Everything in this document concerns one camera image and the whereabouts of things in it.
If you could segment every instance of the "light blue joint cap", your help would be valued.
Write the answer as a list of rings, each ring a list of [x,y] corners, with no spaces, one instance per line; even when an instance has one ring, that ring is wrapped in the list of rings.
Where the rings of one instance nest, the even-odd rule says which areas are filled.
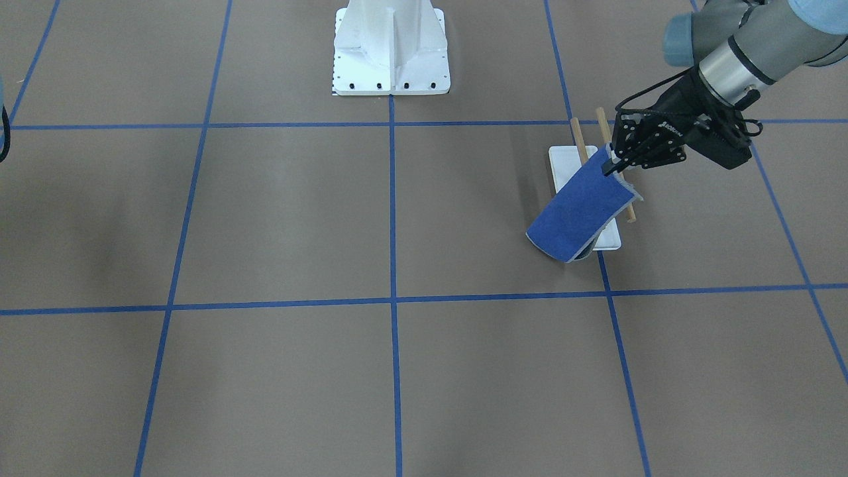
[[[848,0],[789,0],[809,26],[831,35],[848,35]]]
[[[670,66],[690,67],[695,65],[692,51],[692,14],[680,14],[672,18],[662,38],[662,52]]]

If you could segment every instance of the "blue towel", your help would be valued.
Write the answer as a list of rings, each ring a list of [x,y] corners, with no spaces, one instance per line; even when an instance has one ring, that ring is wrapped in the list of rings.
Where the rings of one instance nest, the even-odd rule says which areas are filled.
[[[566,263],[584,258],[606,224],[642,199],[621,174],[604,176],[600,167],[608,159],[609,145],[593,154],[533,221],[527,238],[544,253]]]

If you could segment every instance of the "white plastic base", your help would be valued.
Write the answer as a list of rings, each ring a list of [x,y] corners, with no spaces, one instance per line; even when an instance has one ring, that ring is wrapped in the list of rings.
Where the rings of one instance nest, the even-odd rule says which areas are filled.
[[[341,8],[336,12],[337,40],[339,28],[347,12],[347,8]],[[435,13],[435,19],[431,18],[433,13]],[[362,18],[362,14],[357,14],[355,18],[349,18],[349,21],[353,23],[345,24],[346,27],[356,31],[356,34],[360,36],[369,34],[368,28],[361,24],[377,23],[384,20],[386,30],[383,34],[385,41],[390,42],[390,46],[386,50],[369,52],[366,51],[365,44],[372,39],[361,38],[363,44],[357,48],[350,46],[340,48],[337,41],[332,68],[333,94],[341,96],[387,96],[393,94],[399,96],[445,94],[450,90],[444,12],[438,8],[433,8],[429,2],[422,4],[421,34],[429,33],[432,35],[433,31],[436,31],[441,36],[441,42],[444,42],[444,48],[419,48],[415,52],[401,52],[400,48],[394,46],[396,42],[400,43],[397,36],[405,36],[411,32],[399,29],[396,20],[391,18],[392,15],[388,15],[386,19],[368,19],[368,22]],[[438,21],[441,31],[438,31],[435,26],[427,29],[427,25],[434,20]]]
[[[586,146],[586,154],[589,157],[592,157],[592,154],[596,152],[598,152],[598,148],[595,146]],[[548,149],[548,156],[550,157],[550,169],[554,173],[554,187],[556,192],[560,192],[568,179],[571,179],[580,169],[580,155],[577,153],[577,146],[554,146]],[[622,236],[618,233],[616,219],[612,219],[601,231],[593,250],[618,250],[621,247]]]

